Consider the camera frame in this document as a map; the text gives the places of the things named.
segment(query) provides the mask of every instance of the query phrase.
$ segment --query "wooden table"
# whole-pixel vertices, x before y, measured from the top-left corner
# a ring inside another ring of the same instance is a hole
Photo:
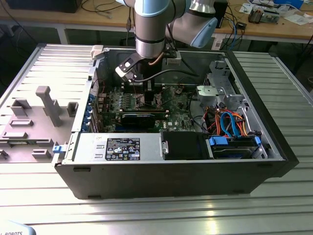
[[[108,3],[112,0],[96,0],[97,4]],[[229,0],[230,7],[234,15],[240,18],[239,21],[247,24],[243,39],[257,41],[276,41],[290,43],[307,43],[313,33],[313,24],[297,25],[281,18],[278,24],[260,23],[252,24],[248,22],[248,14],[239,13],[240,5],[245,0]],[[119,3],[108,5],[108,9],[118,6]],[[98,15],[94,12],[85,11],[79,8],[76,13],[45,12],[29,10],[11,10],[5,3],[6,9],[21,24],[26,26],[52,27],[57,29],[62,44],[69,44],[65,29],[88,29],[100,31],[126,31],[126,20],[128,8],[119,7],[111,11],[112,18]],[[85,8],[94,10],[92,1],[86,3]],[[313,10],[313,6],[304,5],[302,9]],[[0,24],[16,24],[10,16],[0,6]],[[222,39],[229,37],[232,29],[227,21],[222,27],[215,30],[213,37],[213,49],[219,49]]]

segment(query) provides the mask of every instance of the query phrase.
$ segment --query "robotic arm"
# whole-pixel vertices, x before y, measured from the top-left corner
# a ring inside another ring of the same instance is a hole
[[[122,62],[115,71],[120,77],[134,81],[137,76],[131,72],[139,65],[143,77],[146,65],[156,63],[165,49],[165,37],[170,38],[169,26],[175,40],[201,48],[210,40],[216,25],[214,0],[116,0],[135,9],[136,53]]]

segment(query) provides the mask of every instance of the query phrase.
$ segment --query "blue cable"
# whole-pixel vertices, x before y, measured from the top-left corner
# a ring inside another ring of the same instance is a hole
[[[231,134],[225,129],[224,126],[224,116],[225,115],[229,115],[230,116],[230,120],[231,120],[231,127],[233,128],[233,132],[235,136],[240,136],[237,128],[236,128],[236,120],[234,118],[234,116],[230,113],[230,112],[225,112],[221,115],[221,128],[222,130],[225,132],[225,134],[228,135],[228,137],[231,137]]]
[[[234,23],[231,19],[228,19],[228,18],[225,18],[225,19],[229,20],[229,21],[233,24],[234,31],[235,31],[234,40],[233,40],[233,42],[231,43],[230,48],[229,48],[229,50],[232,50],[233,47],[234,47],[235,41],[236,41],[237,29],[236,29],[235,23]]]

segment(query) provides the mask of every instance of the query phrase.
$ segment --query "warning label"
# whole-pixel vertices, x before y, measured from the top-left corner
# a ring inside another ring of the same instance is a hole
[[[140,138],[108,138],[106,160],[140,160]]]

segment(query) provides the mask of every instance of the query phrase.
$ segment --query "metal bracket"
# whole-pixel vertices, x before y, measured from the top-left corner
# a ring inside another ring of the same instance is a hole
[[[124,60],[118,67],[116,67],[115,72],[120,76],[124,77],[131,69],[140,61],[144,60],[145,58],[141,57],[137,52],[131,54]]]

